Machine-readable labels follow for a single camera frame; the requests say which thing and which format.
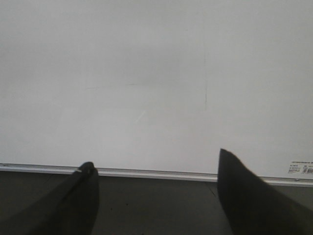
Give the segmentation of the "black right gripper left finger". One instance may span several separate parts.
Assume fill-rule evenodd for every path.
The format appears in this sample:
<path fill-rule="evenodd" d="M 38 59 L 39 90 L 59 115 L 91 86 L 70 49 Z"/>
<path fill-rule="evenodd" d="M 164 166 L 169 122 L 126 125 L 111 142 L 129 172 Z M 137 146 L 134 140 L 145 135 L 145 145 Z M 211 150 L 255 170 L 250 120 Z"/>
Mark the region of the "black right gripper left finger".
<path fill-rule="evenodd" d="M 83 163 L 29 207 L 1 221 L 2 235 L 90 235 L 99 209 L 99 176 Z"/>

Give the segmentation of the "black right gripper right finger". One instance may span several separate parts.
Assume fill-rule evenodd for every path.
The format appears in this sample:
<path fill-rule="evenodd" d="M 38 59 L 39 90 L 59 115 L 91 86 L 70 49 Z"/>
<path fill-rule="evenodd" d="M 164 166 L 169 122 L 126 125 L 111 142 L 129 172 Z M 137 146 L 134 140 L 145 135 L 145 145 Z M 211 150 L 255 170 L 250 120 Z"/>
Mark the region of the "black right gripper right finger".
<path fill-rule="evenodd" d="M 311 235 L 313 211 L 277 191 L 220 149 L 217 191 L 235 235 Z"/>

